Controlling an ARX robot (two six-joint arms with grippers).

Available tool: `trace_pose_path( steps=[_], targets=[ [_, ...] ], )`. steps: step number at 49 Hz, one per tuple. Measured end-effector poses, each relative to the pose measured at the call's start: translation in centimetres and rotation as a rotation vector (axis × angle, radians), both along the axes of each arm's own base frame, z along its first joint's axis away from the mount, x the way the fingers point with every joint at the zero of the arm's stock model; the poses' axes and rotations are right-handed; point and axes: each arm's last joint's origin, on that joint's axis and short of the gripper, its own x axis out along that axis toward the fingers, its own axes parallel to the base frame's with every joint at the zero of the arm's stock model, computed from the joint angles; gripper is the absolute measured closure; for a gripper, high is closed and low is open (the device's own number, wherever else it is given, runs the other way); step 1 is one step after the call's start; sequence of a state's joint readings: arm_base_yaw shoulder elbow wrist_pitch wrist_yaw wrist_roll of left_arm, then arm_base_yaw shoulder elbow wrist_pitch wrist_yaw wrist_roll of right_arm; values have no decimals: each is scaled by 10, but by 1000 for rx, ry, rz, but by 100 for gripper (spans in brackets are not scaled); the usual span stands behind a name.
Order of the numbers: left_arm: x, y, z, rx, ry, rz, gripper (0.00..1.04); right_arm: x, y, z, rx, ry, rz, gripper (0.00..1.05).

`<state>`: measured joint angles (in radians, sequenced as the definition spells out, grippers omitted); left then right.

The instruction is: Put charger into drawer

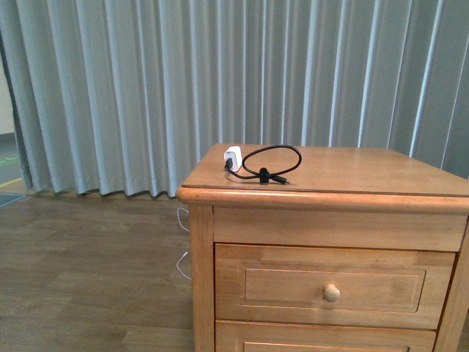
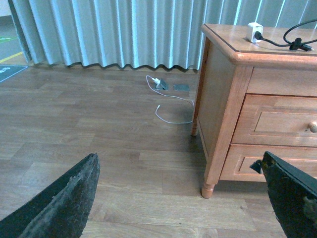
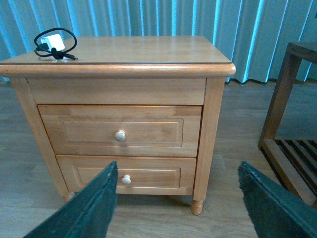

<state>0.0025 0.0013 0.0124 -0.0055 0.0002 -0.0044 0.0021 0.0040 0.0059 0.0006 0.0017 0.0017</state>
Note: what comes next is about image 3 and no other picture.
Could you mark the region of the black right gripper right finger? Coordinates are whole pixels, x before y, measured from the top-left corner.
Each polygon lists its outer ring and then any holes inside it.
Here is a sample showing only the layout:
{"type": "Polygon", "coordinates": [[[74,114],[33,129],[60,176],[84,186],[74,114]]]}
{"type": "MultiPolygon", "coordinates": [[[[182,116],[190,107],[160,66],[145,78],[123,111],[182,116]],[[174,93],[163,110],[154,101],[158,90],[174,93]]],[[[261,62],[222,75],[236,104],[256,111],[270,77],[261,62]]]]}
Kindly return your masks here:
{"type": "Polygon", "coordinates": [[[260,238],[315,238],[317,211],[246,161],[238,168],[244,204],[260,238]]]}

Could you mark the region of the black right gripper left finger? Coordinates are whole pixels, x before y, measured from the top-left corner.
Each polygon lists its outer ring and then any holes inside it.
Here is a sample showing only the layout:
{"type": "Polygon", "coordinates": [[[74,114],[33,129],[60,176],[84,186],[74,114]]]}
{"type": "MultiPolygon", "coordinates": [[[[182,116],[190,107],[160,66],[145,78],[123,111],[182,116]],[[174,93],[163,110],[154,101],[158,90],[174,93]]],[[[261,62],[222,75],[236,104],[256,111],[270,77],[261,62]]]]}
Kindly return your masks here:
{"type": "Polygon", "coordinates": [[[105,238],[117,205],[118,168],[112,161],[26,238],[105,238]]]}

